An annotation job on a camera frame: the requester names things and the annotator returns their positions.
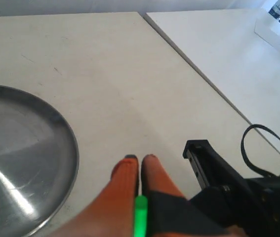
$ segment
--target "green marker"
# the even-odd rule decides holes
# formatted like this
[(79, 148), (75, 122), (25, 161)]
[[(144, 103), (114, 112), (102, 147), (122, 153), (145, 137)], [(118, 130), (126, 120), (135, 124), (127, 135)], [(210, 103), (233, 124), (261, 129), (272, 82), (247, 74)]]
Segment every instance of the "green marker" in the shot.
[(145, 237), (148, 216), (148, 200), (145, 196), (135, 198), (134, 237)]

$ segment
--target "black cable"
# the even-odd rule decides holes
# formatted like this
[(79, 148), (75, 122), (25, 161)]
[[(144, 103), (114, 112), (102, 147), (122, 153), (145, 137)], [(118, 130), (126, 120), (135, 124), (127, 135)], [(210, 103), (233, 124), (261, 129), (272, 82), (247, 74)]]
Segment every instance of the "black cable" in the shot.
[(247, 155), (246, 155), (246, 151), (245, 151), (245, 148), (244, 148), (244, 138), (245, 138), (246, 134), (247, 134), (250, 130), (252, 130), (253, 128), (260, 128), (260, 129), (262, 129), (262, 130), (264, 130), (264, 131), (266, 131), (266, 132), (272, 134), (273, 136), (275, 136), (276, 138), (278, 138), (278, 139), (280, 140), (280, 137), (279, 137), (277, 134), (275, 134), (272, 130), (270, 130), (269, 128), (267, 128), (267, 127), (265, 127), (265, 126), (263, 126), (263, 125), (260, 125), (260, 124), (252, 124), (251, 126), (249, 126), (249, 127), (245, 130), (245, 132), (244, 132), (244, 134), (243, 134), (243, 136), (242, 136), (242, 140), (241, 140), (241, 142), (240, 142), (240, 151), (241, 151), (243, 160), (244, 160), (245, 164), (246, 164), (251, 170), (253, 170), (254, 172), (256, 172), (256, 173), (258, 173), (258, 174), (260, 174), (260, 175), (262, 175), (262, 176), (264, 176), (264, 177), (276, 177), (276, 175), (274, 175), (273, 173), (268, 172), (268, 171), (266, 171), (266, 170), (264, 170), (264, 169), (261, 169), (261, 168), (255, 166), (255, 165), (253, 165), (253, 163), (250, 162), (250, 160), (248, 159), (248, 157), (247, 157)]

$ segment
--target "green pen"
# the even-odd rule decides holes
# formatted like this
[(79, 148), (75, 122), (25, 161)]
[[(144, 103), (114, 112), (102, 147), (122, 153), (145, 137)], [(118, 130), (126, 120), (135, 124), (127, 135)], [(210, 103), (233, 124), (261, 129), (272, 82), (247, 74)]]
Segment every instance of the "green pen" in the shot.
[(145, 237), (148, 216), (148, 200), (145, 196), (135, 198), (134, 237)]

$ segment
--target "white countertop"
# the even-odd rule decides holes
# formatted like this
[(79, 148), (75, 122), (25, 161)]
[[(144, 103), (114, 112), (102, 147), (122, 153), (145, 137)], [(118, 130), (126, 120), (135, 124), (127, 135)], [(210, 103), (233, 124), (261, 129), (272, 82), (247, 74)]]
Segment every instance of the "white countertop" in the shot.
[[(277, 20), (263, 9), (156, 12), (146, 19), (244, 118), (280, 136)], [(280, 151), (280, 142), (263, 134)]]
[[(78, 141), (72, 193), (38, 237), (88, 205), (125, 154), (159, 156), (189, 198), (200, 191), (182, 158), (189, 139), (208, 139), (255, 176), (240, 154), (248, 123), (137, 13), (0, 17), (0, 84), (50, 103)], [(246, 147), (256, 165), (280, 173), (280, 154), (256, 131)]]

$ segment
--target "stainless steel tray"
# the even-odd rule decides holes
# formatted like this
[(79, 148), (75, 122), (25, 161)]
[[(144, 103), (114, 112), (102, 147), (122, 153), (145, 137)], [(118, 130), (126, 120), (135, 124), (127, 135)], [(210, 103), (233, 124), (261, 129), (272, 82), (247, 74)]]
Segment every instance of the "stainless steel tray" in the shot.
[(69, 195), (78, 166), (74, 134), (60, 113), (0, 86), (0, 237), (41, 228)]

